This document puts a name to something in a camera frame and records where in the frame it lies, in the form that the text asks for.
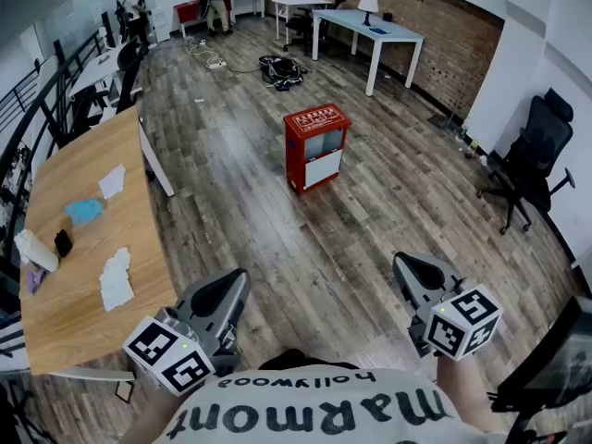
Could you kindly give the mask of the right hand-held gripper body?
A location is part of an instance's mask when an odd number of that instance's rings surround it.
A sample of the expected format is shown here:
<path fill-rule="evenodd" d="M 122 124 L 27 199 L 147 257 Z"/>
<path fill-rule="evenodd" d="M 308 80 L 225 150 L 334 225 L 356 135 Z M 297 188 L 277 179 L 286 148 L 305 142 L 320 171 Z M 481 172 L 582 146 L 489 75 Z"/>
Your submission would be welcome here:
<path fill-rule="evenodd" d="M 420 294 L 408 332 L 421 356 L 435 351 L 458 362 L 491 341 L 502 313 L 485 285 L 464 281 Z"/>

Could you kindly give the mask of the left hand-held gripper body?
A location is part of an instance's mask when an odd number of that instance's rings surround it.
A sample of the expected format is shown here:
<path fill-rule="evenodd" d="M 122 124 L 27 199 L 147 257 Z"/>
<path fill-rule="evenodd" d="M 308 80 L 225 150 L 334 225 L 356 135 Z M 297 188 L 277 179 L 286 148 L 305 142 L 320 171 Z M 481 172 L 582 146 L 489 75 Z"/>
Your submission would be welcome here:
<path fill-rule="evenodd" d="M 124 342 L 124 351 L 175 396 L 183 396 L 212 376 L 231 374 L 238 364 L 236 328 L 221 336 L 207 332 L 177 305 L 145 317 Z"/>

